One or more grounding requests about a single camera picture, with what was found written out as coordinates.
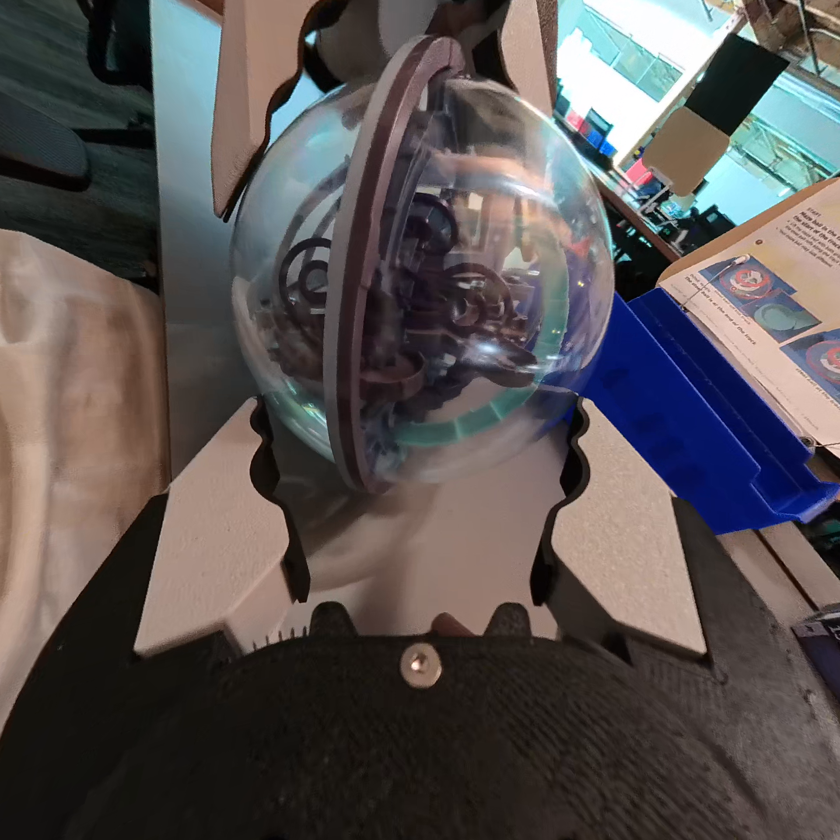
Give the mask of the blue plastic bin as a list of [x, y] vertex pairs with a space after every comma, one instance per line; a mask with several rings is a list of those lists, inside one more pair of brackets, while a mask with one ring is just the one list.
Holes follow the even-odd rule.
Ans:
[[629, 303], [614, 293], [582, 396], [716, 534], [807, 523], [837, 498], [801, 439], [662, 290]]

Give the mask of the wooden desk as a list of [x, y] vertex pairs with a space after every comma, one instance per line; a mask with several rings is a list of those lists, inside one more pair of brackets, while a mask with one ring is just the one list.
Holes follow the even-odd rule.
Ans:
[[655, 226], [651, 225], [640, 213], [638, 207], [634, 204], [632, 190], [622, 178], [623, 174], [614, 169], [603, 170], [596, 165], [591, 159], [591, 156], [586, 152], [588, 148], [587, 142], [574, 129], [574, 126], [569, 125], [565, 118], [557, 113], [553, 114], [553, 120], [566, 135], [567, 139], [572, 142], [578, 155], [583, 159], [584, 166], [592, 178], [594, 178], [596, 188], [601, 194], [603, 202], [611, 207], [627, 225], [632, 226], [642, 239], [656, 248], [669, 264], [674, 264], [677, 260], [681, 259], [683, 255], [677, 247], [661, 237]]

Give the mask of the clear acrylic stand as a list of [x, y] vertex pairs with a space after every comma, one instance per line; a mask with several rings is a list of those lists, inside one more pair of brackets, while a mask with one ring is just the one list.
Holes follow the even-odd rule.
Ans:
[[634, 161], [623, 172], [624, 179], [629, 183], [636, 199], [646, 202], [667, 191], [669, 185], [662, 182], [655, 172], [649, 170], [641, 160]]

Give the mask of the tan divider panel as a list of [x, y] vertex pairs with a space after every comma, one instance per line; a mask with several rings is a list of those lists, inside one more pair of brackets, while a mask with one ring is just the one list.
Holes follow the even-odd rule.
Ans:
[[729, 143], [727, 134], [682, 106], [647, 144], [642, 163], [674, 195], [687, 196], [726, 153]]

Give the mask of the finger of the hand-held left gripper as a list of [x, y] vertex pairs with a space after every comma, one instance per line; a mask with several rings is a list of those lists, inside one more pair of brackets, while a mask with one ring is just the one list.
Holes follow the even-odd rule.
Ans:
[[224, 1], [211, 136], [213, 208], [228, 221], [301, 76], [319, 1]]
[[550, 118], [557, 86], [559, 3], [479, 2], [469, 33], [469, 57], [479, 77], [516, 92]]

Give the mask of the dark blue maze ball box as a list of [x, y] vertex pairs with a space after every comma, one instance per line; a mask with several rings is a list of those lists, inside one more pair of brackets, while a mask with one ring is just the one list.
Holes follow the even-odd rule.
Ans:
[[807, 617], [791, 630], [815, 672], [839, 702], [839, 603]]

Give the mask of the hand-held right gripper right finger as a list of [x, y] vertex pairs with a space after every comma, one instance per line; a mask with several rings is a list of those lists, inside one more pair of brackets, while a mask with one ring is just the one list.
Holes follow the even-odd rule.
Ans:
[[530, 596], [559, 635], [635, 638], [685, 658], [707, 640], [675, 510], [678, 498], [590, 400], [566, 437], [563, 498], [546, 518]]

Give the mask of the printed instruction sheet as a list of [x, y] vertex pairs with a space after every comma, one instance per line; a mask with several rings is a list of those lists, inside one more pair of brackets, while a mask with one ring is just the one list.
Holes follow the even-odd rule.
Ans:
[[658, 288], [799, 438], [839, 456], [839, 181]]

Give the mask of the clear plastic maze ball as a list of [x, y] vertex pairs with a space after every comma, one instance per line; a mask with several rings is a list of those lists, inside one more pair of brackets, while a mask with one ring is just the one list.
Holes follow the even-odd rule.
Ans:
[[269, 409], [369, 494], [546, 435], [592, 377], [614, 299], [581, 157], [443, 36], [409, 41], [268, 148], [230, 263]]

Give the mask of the printed white shirt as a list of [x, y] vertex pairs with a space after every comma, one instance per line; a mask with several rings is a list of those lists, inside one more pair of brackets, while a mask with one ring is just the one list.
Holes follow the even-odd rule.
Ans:
[[1, 232], [1, 727], [72, 603], [169, 480], [152, 291]]

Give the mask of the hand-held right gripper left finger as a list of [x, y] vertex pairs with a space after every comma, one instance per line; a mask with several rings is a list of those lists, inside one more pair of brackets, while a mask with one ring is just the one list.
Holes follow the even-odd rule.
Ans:
[[310, 570], [275, 496], [279, 470], [265, 402], [249, 398], [173, 479], [134, 652], [150, 657], [223, 634], [248, 654], [271, 643]]

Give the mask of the black divider panel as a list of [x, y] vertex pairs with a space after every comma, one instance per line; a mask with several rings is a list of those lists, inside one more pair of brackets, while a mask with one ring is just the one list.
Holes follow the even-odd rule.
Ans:
[[686, 108], [732, 136], [790, 61], [730, 33], [686, 100]]

